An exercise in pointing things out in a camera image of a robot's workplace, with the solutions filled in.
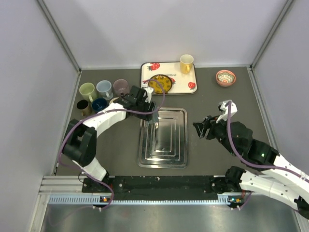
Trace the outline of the dark blue mug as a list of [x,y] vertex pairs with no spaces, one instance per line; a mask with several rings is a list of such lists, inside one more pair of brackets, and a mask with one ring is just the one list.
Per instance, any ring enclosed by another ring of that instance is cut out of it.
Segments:
[[94,113],[98,113],[104,110],[107,106],[108,106],[108,102],[104,98],[98,98],[94,100],[91,104],[91,107]]

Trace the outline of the grey blue mug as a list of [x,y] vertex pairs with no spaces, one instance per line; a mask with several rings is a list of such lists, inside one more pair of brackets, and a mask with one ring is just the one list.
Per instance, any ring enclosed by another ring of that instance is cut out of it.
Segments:
[[158,111],[155,111],[154,113],[147,116],[147,120],[145,121],[145,125],[147,127],[150,126],[157,126],[159,122],[159,113]]

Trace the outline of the cream mug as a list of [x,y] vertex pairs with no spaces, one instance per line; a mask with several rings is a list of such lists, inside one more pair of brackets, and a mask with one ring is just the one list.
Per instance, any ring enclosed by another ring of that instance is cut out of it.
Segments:
[[113,103],[117,103],[117,101],[120,100],[120,99],[121,99],[120,97],[116,97],[116,98],[111,99],[111,101],[109,102],[109,105],[111,105]]

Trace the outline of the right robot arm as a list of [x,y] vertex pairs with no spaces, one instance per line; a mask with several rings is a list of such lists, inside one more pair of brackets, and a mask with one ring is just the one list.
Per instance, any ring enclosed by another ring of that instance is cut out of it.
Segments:
[[216,139],[243,164],[274,178],[270,181],[242,168],[231,167],[225,174],[225,185],[230,191],[257,192],[285,203],[304,218],[309,217],[309,176],[279,151],[254,139],[253,131],[240,122],[208,116],[193,125],[200,138]]

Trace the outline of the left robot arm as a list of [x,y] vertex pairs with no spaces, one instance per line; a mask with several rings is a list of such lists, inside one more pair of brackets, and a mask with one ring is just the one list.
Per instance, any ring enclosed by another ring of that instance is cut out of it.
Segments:
[[146,97],[133,98],[126,95],[110,104],[104,110],[83,120],[72,120],[60,147],[60,154],[65,155],[80,167],[93,180],[98,191],[106,191],[109,187],[108,172],[96,158],[97,138],[114,124],[135,116],[141,120],[151,121],[157,112],[154,101],[147,102]]

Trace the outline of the light blue white mug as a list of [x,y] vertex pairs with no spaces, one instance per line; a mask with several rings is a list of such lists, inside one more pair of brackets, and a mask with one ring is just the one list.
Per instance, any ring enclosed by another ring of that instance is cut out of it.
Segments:
[[112,92],[112,84],[108,80],[102,80],[96,85],[97,92],[101,95],[101,97],[106,100],[111,100],[113,98]]

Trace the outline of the brown striped cup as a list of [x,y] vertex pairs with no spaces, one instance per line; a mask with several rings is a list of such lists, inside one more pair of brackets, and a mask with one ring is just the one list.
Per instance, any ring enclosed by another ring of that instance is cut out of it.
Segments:
[[89,116],[92,114],[92,108],[87,100],[80,100],[76,104],[77,109],[82,116]]

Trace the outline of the purple mug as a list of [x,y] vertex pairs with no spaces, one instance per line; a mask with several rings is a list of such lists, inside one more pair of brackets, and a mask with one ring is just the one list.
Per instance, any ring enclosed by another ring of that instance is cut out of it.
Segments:
[[124,97],[130,92],[128,81],[125,79],[118,79],[113,84],[113,89],[116,95],[120,98]]

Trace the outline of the green mug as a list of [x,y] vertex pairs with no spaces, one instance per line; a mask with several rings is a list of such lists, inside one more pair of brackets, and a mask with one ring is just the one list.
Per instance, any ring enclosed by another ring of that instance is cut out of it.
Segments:
[[98,98],[96,87],[92,83],[84,83],[79,87],[79,93],[88,102],[93,102]]

